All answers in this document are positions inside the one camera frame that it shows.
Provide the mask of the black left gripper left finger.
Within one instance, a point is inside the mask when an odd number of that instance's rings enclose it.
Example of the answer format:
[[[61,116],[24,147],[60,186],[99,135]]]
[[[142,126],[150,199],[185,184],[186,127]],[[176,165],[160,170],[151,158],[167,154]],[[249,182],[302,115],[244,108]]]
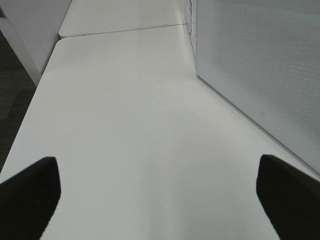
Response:
[[[39,240],[61,197],[55,157],[44,157],[0,184],[0,238]]]

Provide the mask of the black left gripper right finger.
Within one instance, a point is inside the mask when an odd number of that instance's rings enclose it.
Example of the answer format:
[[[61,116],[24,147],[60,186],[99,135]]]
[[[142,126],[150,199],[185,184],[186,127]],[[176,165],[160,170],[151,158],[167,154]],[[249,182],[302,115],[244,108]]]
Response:
[[[281,240],[320,238],[320,182],[282,159],[260,157],[256,194]]]

